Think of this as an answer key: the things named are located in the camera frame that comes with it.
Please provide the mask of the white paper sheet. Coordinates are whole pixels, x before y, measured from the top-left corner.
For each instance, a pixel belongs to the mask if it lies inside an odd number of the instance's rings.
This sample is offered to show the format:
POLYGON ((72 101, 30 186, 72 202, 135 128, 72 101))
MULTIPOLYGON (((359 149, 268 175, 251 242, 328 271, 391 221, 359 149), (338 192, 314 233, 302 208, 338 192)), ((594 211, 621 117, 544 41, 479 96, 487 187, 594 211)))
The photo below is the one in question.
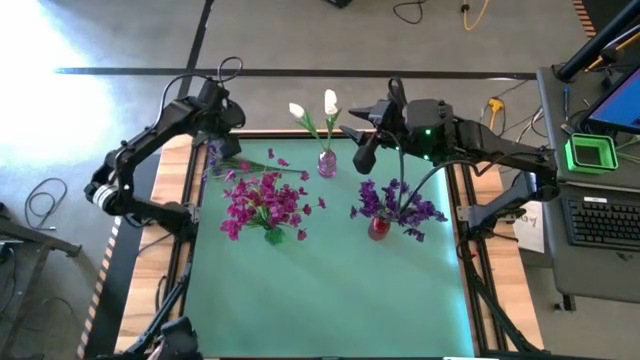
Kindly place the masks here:
POLYGON ((525 213, 513 223, 520 249, 544 253, 544 218, 540 202, 530 201, 522 206, 525 213))

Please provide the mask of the black mat with orange stripes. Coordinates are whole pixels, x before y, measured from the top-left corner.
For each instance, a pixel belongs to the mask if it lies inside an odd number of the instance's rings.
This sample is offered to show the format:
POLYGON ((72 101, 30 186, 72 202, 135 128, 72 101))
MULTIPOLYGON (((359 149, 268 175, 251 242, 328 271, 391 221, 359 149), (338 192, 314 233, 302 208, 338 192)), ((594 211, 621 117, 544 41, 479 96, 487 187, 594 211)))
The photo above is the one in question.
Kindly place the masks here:
POLYGON ((614 19, 631 0, 571 0, 581 26, 593 38, 614 19))
POLYGON ((75 360, 114 353, 142 232, 120 217, 113 218, 75 360))

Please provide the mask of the gray desk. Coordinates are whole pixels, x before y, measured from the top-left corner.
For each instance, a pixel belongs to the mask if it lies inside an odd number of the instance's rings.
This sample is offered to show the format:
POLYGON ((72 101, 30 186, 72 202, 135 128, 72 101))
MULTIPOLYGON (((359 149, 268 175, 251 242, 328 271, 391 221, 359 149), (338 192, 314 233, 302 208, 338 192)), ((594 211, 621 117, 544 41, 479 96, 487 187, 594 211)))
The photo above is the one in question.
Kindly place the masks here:
POLYGON ((592 175, 568 170, 561 128, 565 116, 586 110, 605 95, 600 73, 580 73, 569 83, 552 68, 537 70, 549 144, 555 149, 559 196, 544 204, 548 251, 557 290, 564 295, 640 303, 640 250, 579 247, 569 243, 569 200, 605 199, 608 203, 640 205, 640 164, 621 160, 609 174, 592 175))

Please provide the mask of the black keyboard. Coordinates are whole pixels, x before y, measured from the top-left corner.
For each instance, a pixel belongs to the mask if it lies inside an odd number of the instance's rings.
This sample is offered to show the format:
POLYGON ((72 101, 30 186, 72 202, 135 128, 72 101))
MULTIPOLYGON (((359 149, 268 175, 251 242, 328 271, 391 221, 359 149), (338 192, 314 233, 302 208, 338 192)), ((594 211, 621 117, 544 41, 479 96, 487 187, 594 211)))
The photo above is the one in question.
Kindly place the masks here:
POLYGON ((583 197, 561 204, 571 245, 640 252, 640 203, 583 197))

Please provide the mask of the black monitor stand pole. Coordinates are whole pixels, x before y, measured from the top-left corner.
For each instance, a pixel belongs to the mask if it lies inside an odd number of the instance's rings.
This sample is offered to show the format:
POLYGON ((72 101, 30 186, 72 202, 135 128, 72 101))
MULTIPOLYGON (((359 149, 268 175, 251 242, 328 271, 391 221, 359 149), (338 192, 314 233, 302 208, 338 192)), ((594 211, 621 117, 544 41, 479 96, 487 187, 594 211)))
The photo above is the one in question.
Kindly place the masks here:
POLYGON ((555 71, 556 78, 568 83, 579 71, 592 64, 600 52, 640 16, 640 0, 631 0, 601 31, 589 40, 570 60, 555 71))

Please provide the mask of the dark metal table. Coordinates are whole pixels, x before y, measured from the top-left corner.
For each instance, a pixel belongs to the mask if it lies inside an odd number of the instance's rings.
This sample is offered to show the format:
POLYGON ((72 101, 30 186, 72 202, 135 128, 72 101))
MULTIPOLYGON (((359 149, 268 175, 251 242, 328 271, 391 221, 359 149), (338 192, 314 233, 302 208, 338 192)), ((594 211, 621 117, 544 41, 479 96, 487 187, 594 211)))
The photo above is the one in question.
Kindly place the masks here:
POLYGON ((37 309, 35 290, 49 254, 61 251, 77 257, 76 245, 20 225, 0 202, 0 360, 17 360, 13 347, 37 309))

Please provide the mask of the black frame brace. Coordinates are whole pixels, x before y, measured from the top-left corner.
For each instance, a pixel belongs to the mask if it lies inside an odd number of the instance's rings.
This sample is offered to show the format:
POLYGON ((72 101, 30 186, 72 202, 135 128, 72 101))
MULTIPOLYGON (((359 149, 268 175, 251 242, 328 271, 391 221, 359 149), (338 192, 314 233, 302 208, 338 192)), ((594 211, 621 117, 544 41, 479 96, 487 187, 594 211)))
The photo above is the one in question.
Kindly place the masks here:
POLYGON ((121 353, 98 355, 88 360, 203 360, 198 350, 196 331, 188 317, 169 320, 168 316, 187 289, 192 264, 185 265, 183 275, 170 290, 149 326, 136 341, 121 353))
POLYGON ((471 286, 471 292, 479 296, 495 318, 494 323, 498 330, 505 333, 517 349, 517 353, 540 353, 548 354, 548 351, 539 349, 529 342, 524 334, 517 329, 515 324, 508 317, 507 313, 500 306, 497 298, 491 293, 489 287, 483 282, 473 264, 473 256, 469 249, 468 240, 463 240, 457 245, 457 254, 463 263, 467 284, 471 286))

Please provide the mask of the monitor with blue screen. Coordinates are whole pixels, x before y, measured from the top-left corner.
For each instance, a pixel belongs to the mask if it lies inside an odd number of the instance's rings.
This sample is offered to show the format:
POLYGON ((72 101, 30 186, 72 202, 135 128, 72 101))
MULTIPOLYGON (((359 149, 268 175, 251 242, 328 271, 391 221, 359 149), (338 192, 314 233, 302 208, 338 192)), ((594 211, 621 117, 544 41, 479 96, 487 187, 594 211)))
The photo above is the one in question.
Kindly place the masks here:
POLYGON ((640 65, 623 75, 580 120, 596 132, 640 135, 640 65))

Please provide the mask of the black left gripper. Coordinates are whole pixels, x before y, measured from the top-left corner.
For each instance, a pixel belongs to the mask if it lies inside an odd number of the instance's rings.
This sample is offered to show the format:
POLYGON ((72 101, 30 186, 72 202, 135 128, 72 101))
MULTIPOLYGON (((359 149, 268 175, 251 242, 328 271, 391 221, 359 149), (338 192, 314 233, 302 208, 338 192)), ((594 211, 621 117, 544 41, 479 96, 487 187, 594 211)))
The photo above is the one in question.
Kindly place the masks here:
POLYGON ((241 152, 239 140, 231 131, 242 128, 246 123, 243 109, 229 95, 220 81, 206 79, 197 97, 201 106, 197 130, 208 135, 223 158, 231 158, 241 152))

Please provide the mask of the red ribbed glass bottle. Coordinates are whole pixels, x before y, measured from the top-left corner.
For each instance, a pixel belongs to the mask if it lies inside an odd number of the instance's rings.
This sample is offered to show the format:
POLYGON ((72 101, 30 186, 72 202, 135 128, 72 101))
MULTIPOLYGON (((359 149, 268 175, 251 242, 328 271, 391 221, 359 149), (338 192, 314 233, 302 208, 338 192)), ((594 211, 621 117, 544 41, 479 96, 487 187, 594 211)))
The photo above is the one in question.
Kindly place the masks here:
POLYGON ((368 234, 374 241, 381 241, 386 238, 390 231, 391 223, 383 217, 374 217, 369 225, 368 234))

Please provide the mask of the green plastic box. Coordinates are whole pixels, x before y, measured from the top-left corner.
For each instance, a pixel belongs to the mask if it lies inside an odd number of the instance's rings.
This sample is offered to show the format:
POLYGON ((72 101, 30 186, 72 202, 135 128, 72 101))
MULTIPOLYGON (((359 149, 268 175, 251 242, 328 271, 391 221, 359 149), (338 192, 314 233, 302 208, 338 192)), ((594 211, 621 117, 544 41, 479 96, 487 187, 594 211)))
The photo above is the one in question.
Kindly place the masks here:
POLYGON ((614 142, 608 136, 573 133, 565 153, 570 172, 601 175, 619 167, 614 142))

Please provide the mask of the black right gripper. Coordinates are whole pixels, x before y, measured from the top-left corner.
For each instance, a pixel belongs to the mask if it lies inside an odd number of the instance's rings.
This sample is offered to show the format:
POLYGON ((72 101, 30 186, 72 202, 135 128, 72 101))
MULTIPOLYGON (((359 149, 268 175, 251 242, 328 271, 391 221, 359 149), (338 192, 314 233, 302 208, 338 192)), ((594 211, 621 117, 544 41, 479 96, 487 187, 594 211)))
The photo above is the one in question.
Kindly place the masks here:
POLYGON ((394 99, 380 99, 373 106, 351 108, 348 112, 369 121, 373 130, 358 130, 340 125, 341 132, 358 146, 382 146, 383 148, 404 148, 407 129, 401 106, 394 99))

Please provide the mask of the pink ribbed glass bottle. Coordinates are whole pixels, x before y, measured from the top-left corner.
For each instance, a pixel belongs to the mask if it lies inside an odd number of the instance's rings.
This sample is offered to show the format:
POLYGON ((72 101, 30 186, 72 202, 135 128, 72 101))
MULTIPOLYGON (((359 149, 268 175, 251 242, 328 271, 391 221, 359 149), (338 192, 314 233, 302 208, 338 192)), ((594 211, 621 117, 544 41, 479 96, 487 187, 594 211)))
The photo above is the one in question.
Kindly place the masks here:
POLYGON ((319 175, 324 178, 334 177, 337 172, 336 154, 331 150, 321 152, 318 157, 317 169, 319 175))

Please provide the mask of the magenta artificial flower spray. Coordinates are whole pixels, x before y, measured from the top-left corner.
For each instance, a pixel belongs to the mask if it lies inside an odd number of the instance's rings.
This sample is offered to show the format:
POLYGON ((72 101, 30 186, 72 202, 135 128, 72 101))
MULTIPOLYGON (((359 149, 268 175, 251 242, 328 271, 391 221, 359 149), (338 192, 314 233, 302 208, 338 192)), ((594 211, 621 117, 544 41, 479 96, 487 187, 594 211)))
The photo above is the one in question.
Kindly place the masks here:
POLYGON ((240 153, 232 153, 218 148, 220 160, 217 167, 207 170, 204 175, 211 175, 216 179, 226 182, 236 182, 240 178, 245 181, 257 178, 260 183, 276 185, 285 180, 298 179, 307 182, 311 176, 306 170, 296 170, 290 168, 290 164, 283 158, 277 158, 272 148, 267 149, 268 162, 259 162, 243 157, 240 153))
POLYGON ((323 199, 319 198, 316 205, 312 205, 308 196, 309 191, 303 185, 292 185, 279 182, 276 185, 261 183, 266 195, 267 203, 271 206, 271 214, 277 220, 283 231, 286 228, 297 231, 297 239, 305 240, 306 230, 301 227, 303 217, 310 216, 315 207, 326 208, 323 199))
POLYGON ((281 182, 280 172, 265 172, 252 177, 245 193, 246 208, 250 218, 246 226, 263 228, 300 229, 304 216, 309 216, 312 206, 308 203, 309 192, 304 186, 281 182))
POLYGON ((230 240, 238 241, 242 230, 263 228, 271 231, 278 226, 257 178, 240 179, 233 187, 223 190, 223 198, 230 203, 226 209, 228 218, 222 221, 220 230, 230 240))

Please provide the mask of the wooden table board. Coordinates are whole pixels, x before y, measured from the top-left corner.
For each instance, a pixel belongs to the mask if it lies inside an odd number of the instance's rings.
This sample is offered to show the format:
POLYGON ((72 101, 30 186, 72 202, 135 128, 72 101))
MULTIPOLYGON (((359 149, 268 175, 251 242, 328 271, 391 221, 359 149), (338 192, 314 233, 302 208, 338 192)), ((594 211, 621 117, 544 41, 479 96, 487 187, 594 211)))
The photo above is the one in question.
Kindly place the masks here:
MULTIPOLYGON (((151 198, 153 200, 179 200, 186 195, 189 200, 196 198, 200 180, 187 183, 188 169, 193 165, 204 164, 204 152, 195 150, 189 136, 179 136, 163 147, 151 198)), ((502 183, 498 172, 493 169, 480 178, 469 181, 462 178, 462 171, 455 171, 456 192, 462 196, 462 203, 468 204, 472 198, 479 201, 493 199, 502 192, 502 183), (473 190, 461 187, 471 183, 473 190)), ((522 255, 513 239, 513 227, 500 223, 496 227, 497 236, 486 241, 483 249, 488 257, 497 298, 512 322, 537 347, 544 346, 536 317, 530 289, 526 281, 522 255)), ((154 292, 157 282, 167 274, 173 251, 173 241, 169 238, 152 245, 163 235, 161 229, 150 226, 143 230, 139 244, 148 248, 142 254, 134 255, 134 267, 129 291, 126 298, 123 319, 120 324, 114 349, 124 350, 132 345, 139 334, 148 326, 154 313, 154 292)))

